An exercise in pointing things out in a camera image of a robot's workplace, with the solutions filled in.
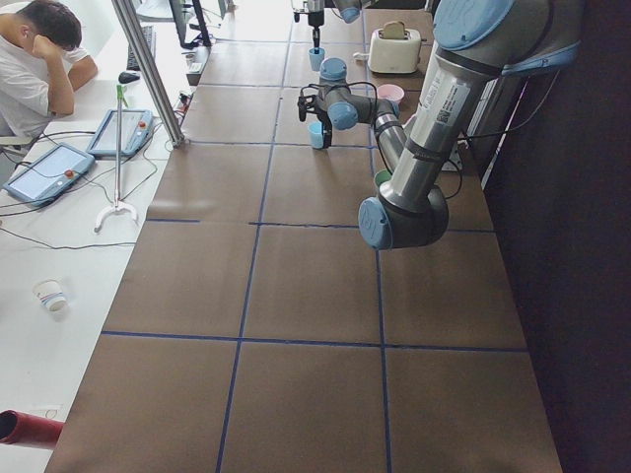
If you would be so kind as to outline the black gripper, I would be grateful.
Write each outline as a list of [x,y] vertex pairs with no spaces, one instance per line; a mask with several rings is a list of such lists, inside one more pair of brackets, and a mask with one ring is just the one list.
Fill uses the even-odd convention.
[[323,0],[308,0],[308,23],[312,27],[313,48],[319,49],[319,28],[323,25]]
[[[316,93],[307,94],[307,89],[316,89]],[[297,108],[298,119],[300,122],[306,122],[308,114],[313,114],[317,118],[317,120],[321,123],[321,147],[323,149],[329,148],[331,146],[331,128],[329,127],[328,115],[321,103],[318,86],[304,86],[300,88],[297,99]]]

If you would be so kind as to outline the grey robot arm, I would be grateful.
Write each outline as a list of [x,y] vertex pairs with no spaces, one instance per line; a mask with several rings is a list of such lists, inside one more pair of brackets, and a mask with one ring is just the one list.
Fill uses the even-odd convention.
[[584,8],[582,1],[440,2],[427,77],[408,125],[399,122],[395,103],[352,94],[343,60],[323,61],[315,93],[299,95],[299,118],[318,118],[325,147],[334,130],[371,125],[390,168],[376,196],[359,208],[359,230],[370,247],[424,246],[444,234],[449,209],[436,179],[486,84],[571,63]]
[[[373,0],[333,0],[333,7],[346,24],[353,23],[361,11],[376,4]],[[320,47],[320,28],[324,25],[324,0],[306,0],[302,2],[303,11],[307,15],[308,24],[312,28],[313,45],[316,52]]]

